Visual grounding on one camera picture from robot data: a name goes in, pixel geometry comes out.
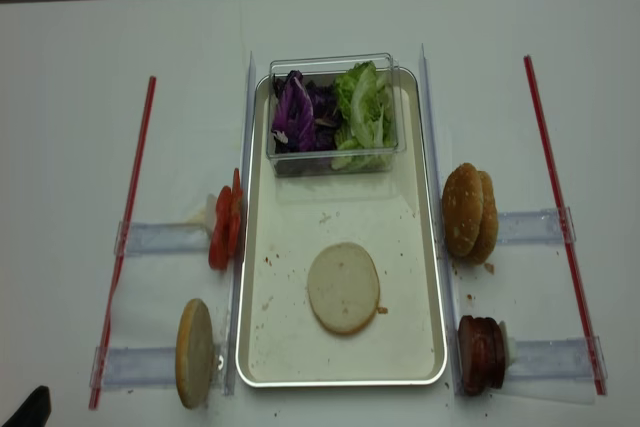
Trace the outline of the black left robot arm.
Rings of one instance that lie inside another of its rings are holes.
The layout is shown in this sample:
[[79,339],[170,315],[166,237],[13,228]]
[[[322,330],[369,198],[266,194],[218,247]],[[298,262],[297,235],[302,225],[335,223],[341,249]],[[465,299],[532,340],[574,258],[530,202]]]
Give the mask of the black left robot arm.
[[50,389],[41,385],[31,392],[3,426],[45,427],[51,412]]

